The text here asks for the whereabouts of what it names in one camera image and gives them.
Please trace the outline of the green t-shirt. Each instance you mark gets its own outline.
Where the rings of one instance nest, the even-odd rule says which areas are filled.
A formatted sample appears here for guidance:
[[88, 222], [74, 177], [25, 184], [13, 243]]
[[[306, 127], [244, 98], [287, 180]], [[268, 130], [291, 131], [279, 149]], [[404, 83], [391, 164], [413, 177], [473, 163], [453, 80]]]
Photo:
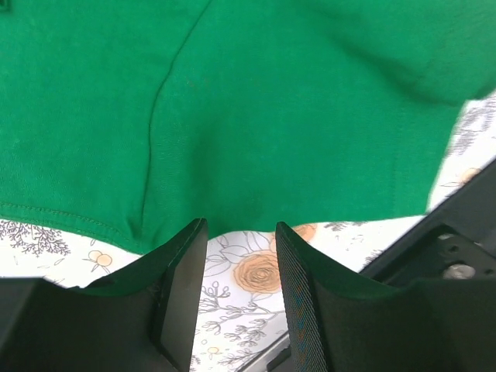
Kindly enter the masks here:
[[7, 1], [1, 216], [134, 253], [192, 219], [420, 215], [493, 1]]

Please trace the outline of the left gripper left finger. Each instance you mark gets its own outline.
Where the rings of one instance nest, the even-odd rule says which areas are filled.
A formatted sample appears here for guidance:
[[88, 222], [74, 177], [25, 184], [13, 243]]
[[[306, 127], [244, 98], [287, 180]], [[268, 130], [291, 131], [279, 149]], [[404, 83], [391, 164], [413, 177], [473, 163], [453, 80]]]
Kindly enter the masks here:
[[85, 288], [1, 281], [3, 371], [186, 371], [208, 242], [196, 219]]

